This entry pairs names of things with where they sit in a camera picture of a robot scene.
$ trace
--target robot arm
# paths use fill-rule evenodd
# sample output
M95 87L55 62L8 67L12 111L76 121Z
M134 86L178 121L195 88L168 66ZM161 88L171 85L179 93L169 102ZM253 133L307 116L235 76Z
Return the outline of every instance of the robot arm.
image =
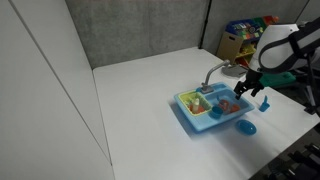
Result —
M239 99L249 89L255 96L264 87L259 82L263 73L278 74L305 66L311 55L320 56L320 17L299 29L296 24L270 25L260 38L244 82L238 82L234 92Z

